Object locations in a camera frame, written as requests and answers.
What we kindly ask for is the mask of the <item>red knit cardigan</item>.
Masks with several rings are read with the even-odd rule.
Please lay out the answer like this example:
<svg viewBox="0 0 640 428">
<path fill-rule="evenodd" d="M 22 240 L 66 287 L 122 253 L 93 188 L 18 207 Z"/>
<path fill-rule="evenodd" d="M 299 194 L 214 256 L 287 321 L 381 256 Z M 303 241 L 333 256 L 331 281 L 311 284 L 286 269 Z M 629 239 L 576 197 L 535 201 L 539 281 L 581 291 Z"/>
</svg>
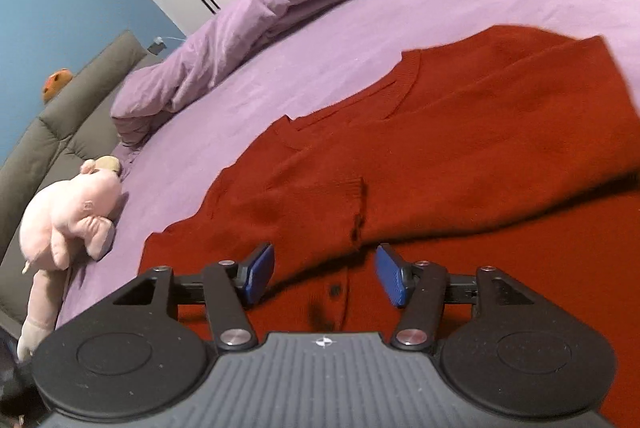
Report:
<svg viewBox="0 0 640 428">
<path fill-rule="evenodd" d="M 639 118 L 601 37 L 494 26 L 408 51 L 354 96 L 273 122 L 140 266 L 196 273 L 262 243 L 276 266 L 248 314 L 259 335 L 390 335 L 379 244 L 452 272 L 491 264 L 608 338 L 603 413 L 638 425 Z"/>
</svg>

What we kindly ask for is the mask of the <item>pink plush pig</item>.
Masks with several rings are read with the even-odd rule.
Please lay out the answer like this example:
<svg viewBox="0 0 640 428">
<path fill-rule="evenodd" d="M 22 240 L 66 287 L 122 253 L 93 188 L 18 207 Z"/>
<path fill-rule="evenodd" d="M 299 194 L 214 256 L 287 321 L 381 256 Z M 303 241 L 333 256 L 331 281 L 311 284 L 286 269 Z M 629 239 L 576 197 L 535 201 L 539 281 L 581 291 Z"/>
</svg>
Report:
<svg viewBox="0 0 640 428">
<path fill-rule="evenodd" d="M 55 329 L 67 285 L 67 271 L 80 252 L 103 258 L 115 236 L 110 214 L 122 195 L 120 161 L 88 159 L 71 179 L 40 190 L 27 205 L 18 231 L 24 272 L 33 270 L 27 315 L 17 357 L 29 360 Z"/>
</svg>

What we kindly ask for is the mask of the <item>grey padded headboard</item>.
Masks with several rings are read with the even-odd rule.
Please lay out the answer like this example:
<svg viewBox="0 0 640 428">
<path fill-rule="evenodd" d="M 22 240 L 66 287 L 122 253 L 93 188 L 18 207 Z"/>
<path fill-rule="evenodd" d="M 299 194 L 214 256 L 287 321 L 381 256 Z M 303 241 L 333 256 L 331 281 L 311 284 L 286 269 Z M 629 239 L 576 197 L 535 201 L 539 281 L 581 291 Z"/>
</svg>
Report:
<svg viewBox="0 0 640 428">
<path fill-rule="evenodd" d="M 9 336 L 20 336 L 32 287 L 18 244 L 26 206 L 47 185 L 75 177 L 84 160 L 114 150 L 110 111 L 119 86 L 133 70 L 159 62 L 125 30 L 44 107 L 1 166 L 1 328 Z"/>
</svg>

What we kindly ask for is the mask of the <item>white charger plug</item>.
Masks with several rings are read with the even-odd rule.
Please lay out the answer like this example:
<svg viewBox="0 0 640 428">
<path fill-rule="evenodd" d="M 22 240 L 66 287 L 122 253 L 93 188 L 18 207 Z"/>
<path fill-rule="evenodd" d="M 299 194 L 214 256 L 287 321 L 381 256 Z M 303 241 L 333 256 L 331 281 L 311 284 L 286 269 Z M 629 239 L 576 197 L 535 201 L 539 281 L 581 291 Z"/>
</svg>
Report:
<svg viewBox="0 0 640 428">
<path fill-rule="evenodd" d="M 180 37 L 173 36 L 157 36 L 146 48 L 149 53 L 154 55 L 161 55 L 165 51 L 172 51 L 180 47 L 186 40 Z"/>
</svg>

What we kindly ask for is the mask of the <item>orange plush toy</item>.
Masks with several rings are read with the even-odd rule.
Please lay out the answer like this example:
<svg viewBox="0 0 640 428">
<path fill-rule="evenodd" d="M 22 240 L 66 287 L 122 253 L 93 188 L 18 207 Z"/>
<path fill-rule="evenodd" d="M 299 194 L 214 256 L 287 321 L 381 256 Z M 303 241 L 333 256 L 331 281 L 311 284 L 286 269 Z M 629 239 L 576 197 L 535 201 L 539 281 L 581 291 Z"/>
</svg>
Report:
<svg viewBox="0 0 640 428">
<path fill-rule="evenodd" d="M 57 70 L 51 74 L 42 88 L 43 103 L 48 104 L 55 98 L 70 83 L 73 76 L 73 73 L 67 68 L 62 68 L 62 70 Z"/>
</svg>

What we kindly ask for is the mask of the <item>purple bed sheet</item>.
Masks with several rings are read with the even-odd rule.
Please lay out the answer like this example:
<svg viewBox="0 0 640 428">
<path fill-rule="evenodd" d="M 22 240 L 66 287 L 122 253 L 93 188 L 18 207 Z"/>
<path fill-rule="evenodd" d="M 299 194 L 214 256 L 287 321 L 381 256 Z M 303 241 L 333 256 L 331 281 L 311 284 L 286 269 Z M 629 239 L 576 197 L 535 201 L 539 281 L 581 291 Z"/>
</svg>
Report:
<svg viewBox="0 0 640 428">
<path fill-rule="evenodd" d="M 495 24 L 601 35 L 629 83 L 639 82 L 639 0 L 345 1 L 258 52 L 132 155 L 113 248 L 74 273 L 60 321 L 134 278 L 145 240 L 192 216 L 219 171 L 272 122 L 366 88 L 402 51 L 449 44 Z"/>
</svg>

